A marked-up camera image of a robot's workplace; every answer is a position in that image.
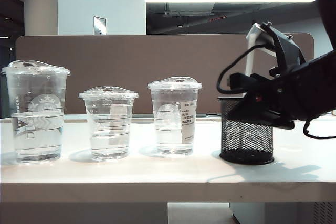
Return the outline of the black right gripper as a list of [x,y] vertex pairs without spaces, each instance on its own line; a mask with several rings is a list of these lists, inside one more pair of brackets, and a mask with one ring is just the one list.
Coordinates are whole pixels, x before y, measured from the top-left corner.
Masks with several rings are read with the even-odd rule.
[[229,76],[232,91],[246,93],[227,114],[237,122],[292,130],[294,120],[304,120],[304,67],[297,66],[279,78],[267,79],[258,74]]

